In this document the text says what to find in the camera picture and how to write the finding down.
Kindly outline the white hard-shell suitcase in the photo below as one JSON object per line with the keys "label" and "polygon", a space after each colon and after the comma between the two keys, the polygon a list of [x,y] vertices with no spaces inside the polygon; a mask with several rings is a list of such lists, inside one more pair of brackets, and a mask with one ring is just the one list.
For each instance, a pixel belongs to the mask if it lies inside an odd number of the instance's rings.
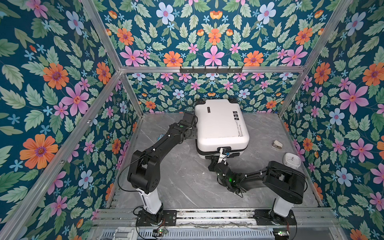
{"label": "white hard-shell suitcase", "polygon": [[237,99],[199,100],[195,105],[197,122],[196,149],[202,159],[229,150],[231,158],[248,147],[250,135]]}

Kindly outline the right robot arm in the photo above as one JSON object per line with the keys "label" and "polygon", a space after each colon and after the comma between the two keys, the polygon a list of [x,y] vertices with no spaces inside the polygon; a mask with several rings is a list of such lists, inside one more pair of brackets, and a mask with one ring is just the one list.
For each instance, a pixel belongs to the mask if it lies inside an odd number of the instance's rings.
{"label": "right robot arm", "polygon": [[208,169],[216,173],[219,185],[241,198],[243,193],[253,189],[270,189],[278,195],[272,209],[255,210],[253,218],[273,225],[294,225],[296,219],[292,208],[303,203],[308,186],[305,175],[276,161],[270,161],[264,169],[256,172],[236,173],[227,162],[231,155],[229,148],[219,148],[219,153],[210,157]]}

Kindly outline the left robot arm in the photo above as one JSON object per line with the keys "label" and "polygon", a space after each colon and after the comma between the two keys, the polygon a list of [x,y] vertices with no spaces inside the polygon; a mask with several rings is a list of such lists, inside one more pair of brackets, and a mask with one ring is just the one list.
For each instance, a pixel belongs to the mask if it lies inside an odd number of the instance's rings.
{"label": "left robot arm", "polygon": [[159,224],[164,216],[164,205],[157,190],[161,180],[161,162],[176,145],[196,138],[197,122],[197,116],[184,113],[183,118],[171,124],[155,144],[132,155],[127,180],[140,194],[144,217],[151,224]]}

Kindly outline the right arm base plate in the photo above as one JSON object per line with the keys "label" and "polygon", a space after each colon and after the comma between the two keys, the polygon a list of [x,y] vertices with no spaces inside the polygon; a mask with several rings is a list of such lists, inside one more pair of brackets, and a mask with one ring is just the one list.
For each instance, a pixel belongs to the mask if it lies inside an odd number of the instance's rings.
{"label": "right arm base plate", "polygon": [[258,225],[263,226],[296,226],[297,221],[292,210],[289,211],[289,214],[286,217],[282,217],[276,214],[273,210],[255,210],[253,219],[256,220]]}

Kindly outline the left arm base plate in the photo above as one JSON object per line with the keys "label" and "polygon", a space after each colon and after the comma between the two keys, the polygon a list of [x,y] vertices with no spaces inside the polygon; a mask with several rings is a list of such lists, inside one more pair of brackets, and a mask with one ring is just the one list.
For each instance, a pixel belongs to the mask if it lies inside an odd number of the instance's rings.
{"label": "left arm base plate", "polygon": [[145,210],[140,210],[137,218],[138,227],[173,227],[177,221],[176,210],[160,210],[157,214],[153,215]]}

